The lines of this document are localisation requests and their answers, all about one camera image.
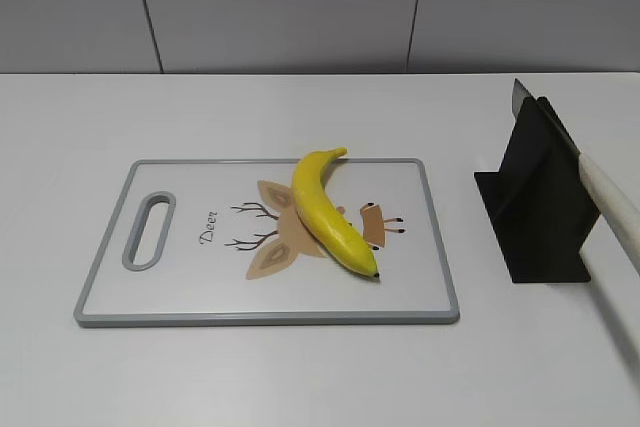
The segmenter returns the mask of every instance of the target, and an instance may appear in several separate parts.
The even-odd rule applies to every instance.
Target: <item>white knife handle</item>
[[[640,275],[640,212],[590,157],[580,154],[582,185],[600,210]]]

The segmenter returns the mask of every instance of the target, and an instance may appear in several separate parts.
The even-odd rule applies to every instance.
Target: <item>deer antler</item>
[[[257,210],[262,212],[262,214],[256,215],[256,217],[270,217],[273,220],[278,220],[278,216],[277,215],[273,215],[271,212],[269,212],[266,207],[258,202],[245,202],[244,204],[242,204],[242,207],[231,207],[232,209],[234,209],[237,213],[240,212],[247,212],[250,210]]]
[[[260,247],[264,243],[265,240],[277,234],[278,234],[277,230],[274,230],[273,232],[269,232],[268,234],[253,234],[255,237],[259,237],[260,240],[256,240],[255,242],[245,242],[244,240],[233,239],[233,242],[231,244],[224,244],[224,245],[235,246],[236,250],[256,250],[258,247]],[[244,247],[238,247],[238,245],[252,245],[253,247],[244,248]]]

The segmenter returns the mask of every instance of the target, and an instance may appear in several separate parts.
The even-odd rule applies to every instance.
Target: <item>white table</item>
[[[519,76],[640,205],[640,75]],[[0,425],[640,425],[640,277],[600,220],[589,285],[511,283],[473,179],[513,75],[0,76]],[[451,326],[83,330],[72,310],[140,158],[427,166]]]

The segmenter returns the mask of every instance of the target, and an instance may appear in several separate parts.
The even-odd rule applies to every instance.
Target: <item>gray wall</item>
[[[148,0],[167,72],[404,72],[415,0]]]
[[[410,72],[640,70],[640,0],[419,0]]]
[[[141,0],[0,0],[0,72],[158,72]]]
[[[638,71],[637,5],[0,0],[0,72]]]

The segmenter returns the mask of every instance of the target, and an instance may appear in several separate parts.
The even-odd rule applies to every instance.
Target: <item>deer illustration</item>
[[[237,213],[257,212],[256,217],[268,217],[277,222],[277,228],[267,234],[253,234],[257,240],[253,242],[233,239],[232,243],[224,244],[233,246],[236,250],[252,251],[260,248],[249,270],[247,279],[266,277],[289,267],[300,254],[311,257],[326,257],[320,244],[300,221],[296,212],[293,191],[290,187],[266,180],[258,181],[258,192],[263,202],[280,215],[274,215],[259,202],[245,202],[242,206],[231,207]],[[337,210],[344,214],[343,207]],[[364,230],[363,237],[374,250],[384,247],[386,244],[386,232],[403,233],[404,229],[387,229],[389,222],[404,222],[400,217],[384,220],[382,209],[379,205],[369,202],[360,209]],[[278,236],[272,242],[263,245],[267,239]]]

